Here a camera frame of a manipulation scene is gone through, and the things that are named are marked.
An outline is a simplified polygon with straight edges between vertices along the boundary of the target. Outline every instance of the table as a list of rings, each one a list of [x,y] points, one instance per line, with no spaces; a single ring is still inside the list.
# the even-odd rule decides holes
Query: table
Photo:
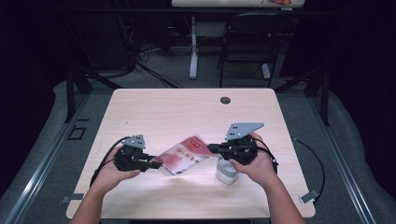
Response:
[[[291,0],[291,3],[282,6],[280,4],[272,3],[269,0],[172,0],[172,7],[280,7],[281,9],[290,10],[293,7],[303,7],[305,0]],[[224,22],[218,23],[222,25],[219,32],[216,32],[216,36],[222,36],[222,31],[224,29]],[[198,52],[197,52],[197,28],[199,23],[196,22],[195,17],[191,18],[191,65],[190,65],[190,79],[197,78],[197,67],[198,67]],[[262,73],[264,77],[269,77],[268,65],[264,64],[262,66]]]
[[[231,102],[223,104],[221,97]],[[94,170],[109,148],[124,136],[143,134],[145,153],[160,155],[187,137],[224,141],[233,122],[264,122],[256,131],[276,156],[278,175],[303,217],[312,217],[312,203],[301,203],[308,192],[276,95],[271,89],[119,89],[114,91],[75,194],[89,189]],[[217,158],[211,157],[181,175],[166,176],[149,169],[121,182],[104,200],[102,218],[197,219],[269,217],[262,188],[240,174],[232,185],[216,178]],[[72,217],[80,200],[71,201]]]

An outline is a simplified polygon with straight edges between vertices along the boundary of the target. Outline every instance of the red and white package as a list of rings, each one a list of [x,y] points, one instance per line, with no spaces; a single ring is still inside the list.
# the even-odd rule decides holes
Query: red and white package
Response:
[[[153,161],[163,163],[163,168],[172,175],[179,175],[200,161],[214,156],[207,144],[197,135],[174,145]]]

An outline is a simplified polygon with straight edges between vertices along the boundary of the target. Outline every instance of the person's right hand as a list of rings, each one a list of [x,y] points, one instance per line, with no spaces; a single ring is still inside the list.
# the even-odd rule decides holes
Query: person's right hand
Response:
[[[253,138],[262,140],[262,137],[256,133],[251,133],[250,135]],[[266,148],[260,141],[256,141],[256,144],[258,147]],[[235,160],[230,160],[230,163],[237,172],[248,175],[250,179],[263,187],[270,184],[274,178],[277,178],[270,156],[261,150],[258,151],[256,159],[250,164],[242,165]]]

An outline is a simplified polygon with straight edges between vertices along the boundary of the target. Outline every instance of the gray carpet floor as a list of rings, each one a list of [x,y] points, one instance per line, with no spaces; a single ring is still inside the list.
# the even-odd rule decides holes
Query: gray carpet floor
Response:
[[[189,79],[190,53],[176,54],[163,50],[152,51],[143,62],[150,69],[168,75],[183,88],[216,88],[219,84],[217,67],[218,52],[213,46],[201,47],[198,66],[198,78]],[[282,85],[287,77],[276,77],[273,88]],[[112,81],[124,88],[164,88],[155,77],[139,69],[124,77],[112,78]],[[106,111],[112,90],[96,80],[90,80],[93,91],[82,95],[76,90],[78,112],[69,124],[66,118],[65,83],[54,88],[57,98],[49,120],[37,139],[35,146],[9,187],[0,200],[0,223],[67,223],[65,216],[68,203],[63,202],[64,196],[70,196],[78,182],[80,172],[88,156],[102,117]],[[254,84],[265,85],[265,81],[255,79]],[[233,81],[227,80],[228,86],[234,87]],[[250,86],[251,82],[242,83]],[[330,127],[324,127],[318,118],[318,99],[306,98],[301,83],[286,92],[277,95],[290,136],[309,145],[323,162],[326,174],[326,185],[323,194],[316,203],[316,214],[308,218],[307,223],[396,223],[396,203],[374,181],[372,173],[364,161],[364,147],[353,120],[344,109],[338,98],[331,94],[329,105]],[[68,140],[73,127],[84,128],[86,131],[80,140]],[[353,200],[356,190],[348,187],[348,180],[341,175],[343,170],[337,165],[337,157],[333,153],[329,132],[336,141],[346,161],[347,169],[352,173],[358,188],[358,194],[364,199],[363,206],[370,212],[370,217],[363,217],[359,207]],[[309,189],[319,189],[322,172],[313,153],[303,145],[293,142],[304,177]],[[58,148],[58,153],[50,154]],[[35,193],[29,195],[28,203],[22,209],[16,205],[21,203],[24,193],[29,188],[29,181],[36,175],[36,169],[43,161],[49,171],[41,177],[44,180],[35,187]],[[268,223],[268,219],[251,220],[252,223]],[[127,223],[126,220],[106,219],[103,223]]]

